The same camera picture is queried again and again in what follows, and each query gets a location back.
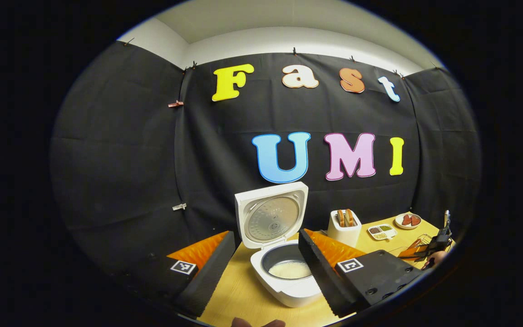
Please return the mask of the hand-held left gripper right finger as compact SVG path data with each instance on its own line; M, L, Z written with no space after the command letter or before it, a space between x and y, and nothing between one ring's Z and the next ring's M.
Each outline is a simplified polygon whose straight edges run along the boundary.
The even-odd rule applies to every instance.
M386 302L423 275L385 250L365 254L306 228L299 231L298 248L328 306L340 318Z

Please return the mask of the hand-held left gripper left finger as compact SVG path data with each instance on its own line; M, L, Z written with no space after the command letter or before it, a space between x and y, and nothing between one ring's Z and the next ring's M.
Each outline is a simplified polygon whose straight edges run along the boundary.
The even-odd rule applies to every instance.
M235 252L233 231L170 254L149 254L111 277L150 306L200 317Z

